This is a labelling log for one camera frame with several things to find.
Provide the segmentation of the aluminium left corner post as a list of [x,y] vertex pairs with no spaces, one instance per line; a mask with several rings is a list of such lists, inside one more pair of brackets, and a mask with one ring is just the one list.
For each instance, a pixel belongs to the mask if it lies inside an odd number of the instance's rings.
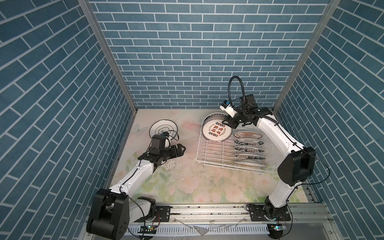
[[128,104],[129,106],[131,107],[134,115],[137,113],[138,109],[134,103],[134,100],[132,98],[132,96],[130,95],[129,93],[129,90],[127,88],[127,85],[124,81],[124,78],[122,76],[122,73],[117,65],[117,62],[113,56],[113,53],[108,45],[108,42],[103,34],[103,31],[100,27],[100,24],[98,23],[98,20],[96,18],[96,15],[91,7],[91,4],[89,1],[86,1],[86,0],[78,0],[79,2],[79,5],[107,59],[107,62],[108,64],[110,65],[111,67],[111,70],[112,72],[114,73],[116,79],[117,79],[117,82],[119,84],[119,86],[121,87],[127,101],[128,101]]

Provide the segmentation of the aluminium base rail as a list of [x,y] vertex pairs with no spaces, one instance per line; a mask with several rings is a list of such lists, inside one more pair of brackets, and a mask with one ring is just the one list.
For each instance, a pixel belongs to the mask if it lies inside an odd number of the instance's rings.
[[290,203],[289,209],[279,219],[265,217],[262,204],[202,204],[157,203],[157,217],[161,222],[193,224],[232,224],[232,223],[327,223],[332,216],[322,203]]

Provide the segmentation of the aluminium right corner post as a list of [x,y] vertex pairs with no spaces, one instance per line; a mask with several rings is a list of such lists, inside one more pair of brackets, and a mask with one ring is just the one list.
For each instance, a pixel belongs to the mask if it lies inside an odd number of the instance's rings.
[[306,63],[307,59],[309,58],[309,55],[311,54],[312,50],[314,49],[316,43],[320,39],[324,29],[326,28],[328,22],[330,21],[331,17],[333,16],[334,12],[336,11],[337,7],[339,6],[341,0],[331,0],[329,1],[328,5],[326,6],[324,13],[322,14],[322,17],[320,18],[319,22],[315,26],[313,33],[308,40],[307,44],[305,45],[305,48],[298,58],[298,61],[296,65],[293,67],[292,72],[290,76],[288,77],[285,86],[282,88],[282,91],[277,98],[276,102],[273,106],[273,112],[277,113],[281,105],[283,104],[283,101],[285,97],[287,96],[289,90],[295,83],[296,78],[298,77],[300,71],[302,70],[304,64]]

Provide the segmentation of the small plate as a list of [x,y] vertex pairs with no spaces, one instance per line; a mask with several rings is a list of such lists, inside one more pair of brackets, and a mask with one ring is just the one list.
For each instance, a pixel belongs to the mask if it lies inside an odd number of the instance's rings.
[[241,152],[247,152],[247,153],[263,153],[264,150],[252,146],[236,146],[234,147],[236,151],[241,151]]
[[235,144],[244,145],[244,146],[261,146],[265,143],[263,141],[254,140],[254,139],[235,139]]
[[237,160],[265,160],[266,158],[259,155],[253,154],[235,154]]
[[262,134],[257,133],[257,132],[251,132],[251,131],[240,131],[236,132],[234,136],[238,139],[261,139],[263,137]]
[[236,165],[246,166],[250,168],[266,168],[267,166],[258,162],[235,162]]

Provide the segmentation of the dark green rim plate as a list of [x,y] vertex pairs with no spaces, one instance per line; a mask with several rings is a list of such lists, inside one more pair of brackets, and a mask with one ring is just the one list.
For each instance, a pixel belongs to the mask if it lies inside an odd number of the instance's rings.
[[215,118],[215,117],[225,118],[226,116],[227,115],[224,113],[212,113],[212,114],[209,114],[206,118]]

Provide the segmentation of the aluminium corner post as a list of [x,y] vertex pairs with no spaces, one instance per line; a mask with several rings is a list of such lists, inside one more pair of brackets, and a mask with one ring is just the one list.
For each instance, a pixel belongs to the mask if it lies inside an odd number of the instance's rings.
[[108,45],[108,42],[103,34],[103,31],[100,27],[100,24],[98,23],[98,20],[96,18],[96,15],[91,7],[91,4],[89,1],[86,1],[86,0],[78,0],[79,2],[79,5],[107,59],[107,62],[108,64],[110,65],[111,67],[111,70],[112,72],[114,73],[116,79],[117,79],[117,82],[119,84],[119,86],[121,87],[127,101],[128,101],[128,104],[129,106],[131,107],[134,115],[137,113],[138,109],[134,103],[134,100],[132,98],[132,96],[130,95],[129,93],[129,90],[127,88],[127,85],[124,81],[124,78],[122,76],[122,73],[117,65],[117,62],[113,56],[113,53]]
[[277,113],[281,105],[283,104],[283,101],[285,97],[287,96],[289,90],[295,83],[296,78],[298,77],[300,71],[302,70],[304,64],[306,63],[307,59],[309,58],[309,55],[311,54],[312,50],[314,49],[316,43],[320,39],[324,29],[326,28],[328,22],[330,21],[331,17],[333,16],[334,12],[336,11],[337,7],[339,6],[341,0],[331,0],[329,1],[328,5],[326,6],[324,13],[322,14],[322,17],[320,18],[319,22],[315,26],[313,33],[308,40],[307,44],[305,45],[305,48],[298,58],[298,61],[296,65],[293,67],[292,72],[290,76],[288,77],[285,86],[282,88],[282,91],[277,98],[276,102],[273,106],[273,112]]

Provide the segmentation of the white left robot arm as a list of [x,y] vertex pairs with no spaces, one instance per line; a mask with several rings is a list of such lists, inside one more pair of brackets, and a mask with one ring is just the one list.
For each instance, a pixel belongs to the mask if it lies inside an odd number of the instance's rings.
[[162,162],[184,155],[181,144],[165,149],[150,147],[138,157],[136,168],[108,189],[99,189],[94,195],[86,231],[110,240],[120,240],[129,224],[141,219],[152,219],[156,214],[156,201],[147,197],[133,200],[132,196]]

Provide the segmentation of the white wire dish rack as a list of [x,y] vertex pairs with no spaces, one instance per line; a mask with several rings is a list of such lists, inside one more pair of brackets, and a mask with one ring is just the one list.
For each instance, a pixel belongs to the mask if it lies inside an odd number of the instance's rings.
[[[234,134],[240,131],[251,131],[257,132],[263,135],[259,141],[263,141],[265,144],[261,146],[252,146],[256,148],[263,149],[263,153],[247,153],[236,151],[234,147],[244,146],[235,144],[234,140],[237,139]],[[211,142],[206,140],[203,135],[200,135],[198,151],[197,151],[197,162],[210,167],[218,167],[230,170],[251,172],[257,174],[277,174],[277,163],[276,163],[276,154],[275,154],[275,145],[272,140],[267,137],[267,134],[264,133],[257,127],[249,126],[247,128],[238,128],[233,131],[231,137],[223,142]],[[253,154],[263,156],[265,160],[237,160],[235,154]],[[235,162],[258,162],[266,165],[266,168],[250,168],[246,166],[236,165]]]

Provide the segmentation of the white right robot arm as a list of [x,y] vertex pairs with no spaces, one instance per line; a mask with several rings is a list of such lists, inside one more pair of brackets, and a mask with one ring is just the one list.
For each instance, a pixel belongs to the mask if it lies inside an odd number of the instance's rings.
[[264,213],[267,219],[275,220],[288,212],[288,200],[295,189],[303,184],[313,173],[316,151],[297,142],[278,123],[268,109],[256,110],[245,115],[227,110],[224,124],[236,129],[239,124],[253,124],[262,130],[276,146],[275,157],[279,180],[272,193],[266,198]]

